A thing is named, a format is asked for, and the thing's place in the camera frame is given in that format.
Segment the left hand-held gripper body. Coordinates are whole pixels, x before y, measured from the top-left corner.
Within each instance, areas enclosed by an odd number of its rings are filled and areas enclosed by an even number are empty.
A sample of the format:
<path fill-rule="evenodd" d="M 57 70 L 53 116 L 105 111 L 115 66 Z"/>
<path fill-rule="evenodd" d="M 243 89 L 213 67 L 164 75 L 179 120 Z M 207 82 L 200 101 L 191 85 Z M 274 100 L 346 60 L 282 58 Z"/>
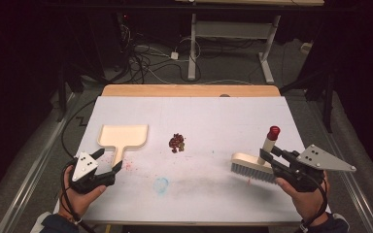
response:
<path fill-rule="evenodd" d="M 116 174 L 113 171 L 96 175 L 99 163 L 87 152 L 81 152 L 73 160 L 73 165 L 74 169 L 69 177 L 69 184 L 80 194 L 87 194 L 99 185 L 110 186 L 115 183 Z"/>

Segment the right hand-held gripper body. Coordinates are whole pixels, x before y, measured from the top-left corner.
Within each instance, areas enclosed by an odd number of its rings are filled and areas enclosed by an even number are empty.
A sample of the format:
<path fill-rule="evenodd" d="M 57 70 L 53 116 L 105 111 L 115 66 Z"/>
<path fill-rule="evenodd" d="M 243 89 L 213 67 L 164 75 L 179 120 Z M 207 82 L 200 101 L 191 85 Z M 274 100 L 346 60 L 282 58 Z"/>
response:
<path fill-rule="evenodd" d="M 354 165 L 315 145 L 303 152 L 288 151 L 287 158 L 273 154 L 270 164 L 273 174 L 286 180 L 298 192 L 314 192 L 324 180 L 324 171 L 356 171 Z"/>

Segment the cream brush with red cap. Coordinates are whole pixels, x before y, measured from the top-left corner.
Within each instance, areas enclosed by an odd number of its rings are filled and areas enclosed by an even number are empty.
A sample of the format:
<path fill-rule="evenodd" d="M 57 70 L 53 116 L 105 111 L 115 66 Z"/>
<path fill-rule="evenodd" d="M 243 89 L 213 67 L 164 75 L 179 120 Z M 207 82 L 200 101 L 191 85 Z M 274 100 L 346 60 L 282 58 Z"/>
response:
<path fill-rule="evenodd" d="M 276 144 L 281 129 L 278 126 L 271 126 L 262 150 L 267 153 L 271 152 Z M 231 156 L 231 171 L 235 174 L 256 179 L 259 181 L 274 183 L 275 178 L 272 167 L 259 155 L 249 155 L 242 152 L 233 153 Z"/>

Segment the cream plastic dustpan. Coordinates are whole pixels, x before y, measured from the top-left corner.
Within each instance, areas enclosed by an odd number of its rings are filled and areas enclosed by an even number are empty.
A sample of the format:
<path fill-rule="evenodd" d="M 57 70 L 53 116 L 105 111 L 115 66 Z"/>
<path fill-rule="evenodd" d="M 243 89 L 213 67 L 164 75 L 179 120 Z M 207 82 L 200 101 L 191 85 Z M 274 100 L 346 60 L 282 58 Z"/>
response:
<path fill-rule="evenodd" d="M 103 125 L 97 142 L 103 148 L 113 149 L 111 167 L 123 161 L 126 149 L 139 148 L 147 141 L 149 126 L 146 125 Z"/>

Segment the pile of red beans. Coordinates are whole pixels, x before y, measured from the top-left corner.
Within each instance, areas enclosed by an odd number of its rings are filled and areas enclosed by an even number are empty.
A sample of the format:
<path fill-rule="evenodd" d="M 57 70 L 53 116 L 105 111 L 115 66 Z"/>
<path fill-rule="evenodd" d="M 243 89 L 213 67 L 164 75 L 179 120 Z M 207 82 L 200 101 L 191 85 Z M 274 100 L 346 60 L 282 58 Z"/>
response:
<path fill-rule="evenodd" d="M 185 150 L 185 138 L 183 135 L 177 133 L 169 141 L 169 148 L 173 153 Z"/>

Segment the person's left hand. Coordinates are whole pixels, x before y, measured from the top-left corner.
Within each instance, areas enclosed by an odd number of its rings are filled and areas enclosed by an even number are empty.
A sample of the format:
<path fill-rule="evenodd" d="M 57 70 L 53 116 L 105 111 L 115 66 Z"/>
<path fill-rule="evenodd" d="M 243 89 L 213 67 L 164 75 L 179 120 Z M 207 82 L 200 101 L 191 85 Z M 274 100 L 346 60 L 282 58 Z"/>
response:
<path fill-rule="evenodd" d="M 107 189 L 105 185 L 99 185 L 87 194 L 80 194 L 70 187 L 69 175 L 74 166 L 65 169 L 63 182 L 61 183 L 58 214 L 69 221 L 80 219 L 88 210 L 90 204 L 98 199 Z"/>

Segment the person's right hand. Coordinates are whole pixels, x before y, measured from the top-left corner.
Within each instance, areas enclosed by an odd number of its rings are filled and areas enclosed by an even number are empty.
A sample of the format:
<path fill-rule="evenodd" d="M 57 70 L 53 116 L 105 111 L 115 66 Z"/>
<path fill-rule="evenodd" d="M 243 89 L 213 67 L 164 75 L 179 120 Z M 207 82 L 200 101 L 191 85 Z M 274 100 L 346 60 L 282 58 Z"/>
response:
<path fill-rule="evenodd" d="M 317 189 L 314 192 L 297 192 L 286 180 L 277 178 L 278 186 L 291 197 L 292 203 L 304 222 L 313 220 L 311 226 L 318 226 L 328 220 L 327 213 L 316 216 L 322 205 L 322 195 Z"/>

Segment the black metal stand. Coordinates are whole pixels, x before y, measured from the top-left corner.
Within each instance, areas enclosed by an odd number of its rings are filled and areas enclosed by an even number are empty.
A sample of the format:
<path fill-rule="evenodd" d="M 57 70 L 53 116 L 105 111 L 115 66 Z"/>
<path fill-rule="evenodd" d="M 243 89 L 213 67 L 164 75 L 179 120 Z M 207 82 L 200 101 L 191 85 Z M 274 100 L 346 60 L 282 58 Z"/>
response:
<path fill-rule="evenodd" d="M 74 91 L 75 78 L 70 64 L 68 62 L 63 62 L 57 72 L 58 122 L 62 121 L 67 111 L 66 87 L 69 87 L 71 91 Z"/>
<path fill-rule="evenodd" d="M 305 89 L 304 96 L 307 101 L 323 100 L 322 123 L 326 131 L 331 133 L 331 112 L 334 90 L 333 69 L 329 65 L 324 65 L 312 73 L 305 75 L 303 78 L 284 85 L 279 89 L 279 92 L 285 94 L 293 89 Z"/>

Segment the aluminium floor rail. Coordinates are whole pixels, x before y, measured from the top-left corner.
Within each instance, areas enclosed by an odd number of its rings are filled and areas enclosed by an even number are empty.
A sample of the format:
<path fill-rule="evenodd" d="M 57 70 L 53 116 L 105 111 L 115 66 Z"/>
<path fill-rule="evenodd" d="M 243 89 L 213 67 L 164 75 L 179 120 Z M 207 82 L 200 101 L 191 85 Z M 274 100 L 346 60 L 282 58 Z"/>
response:
<path fill-rule="evenodd" d="M 20 172 L 25 172 L 25 176 L 7 212 L 0 221 L 0 233 L 15 231 L 17 223 L 50 160 L 52 147 L 80 98 L 80 94 L 69 94 L 66 100 L 66 111 L 61 112 L 61 108 L 54 109 L 20 151 L 21 159 L 16 163 L 16 169 L 10 173 L 10 176 L 13 177 Z"/>
<path fill-rule="evenodd" d="M 329 173 L 334 185 L 330 199 L 331 209 L 348 220 L 352 233 L 373 233 L 372 160 L 338 99 L 335 99 L 330 115 L 331 133 L 323 124 L 322 103 L 309 102 L 308 106 L 322 134 L 323 146 L 357 167 L 354 173 Z"/>

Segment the white metal desk frame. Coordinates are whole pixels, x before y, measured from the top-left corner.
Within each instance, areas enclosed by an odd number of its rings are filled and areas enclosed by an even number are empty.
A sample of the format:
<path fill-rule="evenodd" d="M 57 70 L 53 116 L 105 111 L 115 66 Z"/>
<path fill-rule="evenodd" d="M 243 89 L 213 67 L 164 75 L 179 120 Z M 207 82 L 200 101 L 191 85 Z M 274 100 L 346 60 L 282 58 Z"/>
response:
<path fill-rule="evenodd" d="M 271 22 L 232 22 L 200 20 L 196 14 L 191 16 L 190 49 L 188 57 L 187 79 L 196 80 L 197 51 L 200 46 L 196 41 L 200 38 L 227 38 L 227 39 L 261 39 L 266 41 L 265 49 L 258 56 L 259 64 L 265 81 L 274 84 L 274 78 L 268 64 L 268 56 L 278 30 L 281 17 L 274 16 Z"/>

